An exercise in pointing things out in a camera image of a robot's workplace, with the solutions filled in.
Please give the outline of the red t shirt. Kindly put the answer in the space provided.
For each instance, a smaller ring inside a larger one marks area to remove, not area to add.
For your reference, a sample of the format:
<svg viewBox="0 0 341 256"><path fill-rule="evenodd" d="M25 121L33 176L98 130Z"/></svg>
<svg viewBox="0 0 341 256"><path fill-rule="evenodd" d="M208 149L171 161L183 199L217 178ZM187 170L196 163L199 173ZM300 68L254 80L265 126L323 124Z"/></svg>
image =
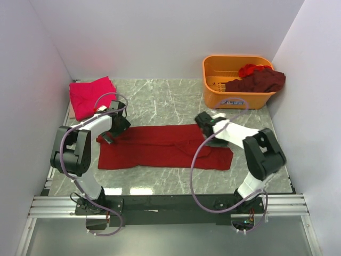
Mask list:
<svg viewBox="0 0 341 256"><path fill-rule="evenodd" d="M101 137L98 168L128 169L136 166L189 168L198 147L204 141L196 124L130 127L107 144ZM229 170L230 148L203 146L195 167L205 170Z"/></svg>

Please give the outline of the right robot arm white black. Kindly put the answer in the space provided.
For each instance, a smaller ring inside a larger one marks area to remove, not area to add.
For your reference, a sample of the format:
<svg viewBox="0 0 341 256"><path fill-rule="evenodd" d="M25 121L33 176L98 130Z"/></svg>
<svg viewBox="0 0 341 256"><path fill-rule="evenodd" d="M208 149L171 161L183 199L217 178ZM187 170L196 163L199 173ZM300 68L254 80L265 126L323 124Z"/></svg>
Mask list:
<svg viewBox="0 0 341 256"><path fill-rule="evenodd" d="M190 166L190 190L196 204L209 213L227 213L236 209L245 213L253 205L253 201L265 194L265 187L287 162L273 131L251 129L234 123L224 116L211 117L207 112L201 112L195 117L195 122L201 128L206 139L196 150ZM244 150L248 173L242 184L234 192L234 205L223 210L211 210L203 206L194 193L192 184L193 168L197 157L209 141L224 141L232 143Z"/></svg>

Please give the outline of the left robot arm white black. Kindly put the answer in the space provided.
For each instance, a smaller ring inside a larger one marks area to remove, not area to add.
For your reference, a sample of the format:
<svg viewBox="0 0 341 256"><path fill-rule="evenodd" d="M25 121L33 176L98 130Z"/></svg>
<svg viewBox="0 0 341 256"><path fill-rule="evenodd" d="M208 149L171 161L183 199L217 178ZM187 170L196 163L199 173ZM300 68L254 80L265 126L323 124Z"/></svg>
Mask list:
<svg viewBox="0 0 341 256"><path fill-rule="evenodd" d="M126 119L126 104L114 100L109 107L101 106L95 115L78 125L60 126L51 153L51 167L67 176L77 187L79 208L101 214L107 207L104 188L90 170L92 142L101 137L108 144L124 133L130 122Z"/></svg>

